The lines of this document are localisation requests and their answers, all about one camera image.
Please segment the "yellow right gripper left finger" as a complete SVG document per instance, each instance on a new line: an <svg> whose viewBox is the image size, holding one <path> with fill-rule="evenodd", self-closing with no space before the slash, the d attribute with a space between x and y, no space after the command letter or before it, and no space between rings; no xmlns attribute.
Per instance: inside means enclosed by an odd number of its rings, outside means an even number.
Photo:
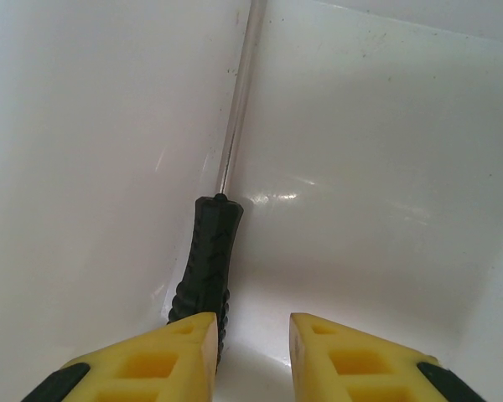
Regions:
<svg viewBox="0 0 503 402"><path fill-rule="evenodd" d="M203 312L79 356L25 401L212 401L217 316Z"/></svg>

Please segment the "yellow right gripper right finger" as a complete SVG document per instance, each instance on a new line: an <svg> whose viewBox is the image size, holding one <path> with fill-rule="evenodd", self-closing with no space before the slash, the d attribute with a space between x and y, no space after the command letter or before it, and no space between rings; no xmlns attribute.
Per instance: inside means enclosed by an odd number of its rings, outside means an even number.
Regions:
<svg viewBox="0 0 503 402"><path fill-rule="evenodd" d="M308 313L289 319L297 401L480 401L430 355Z"/></svg>

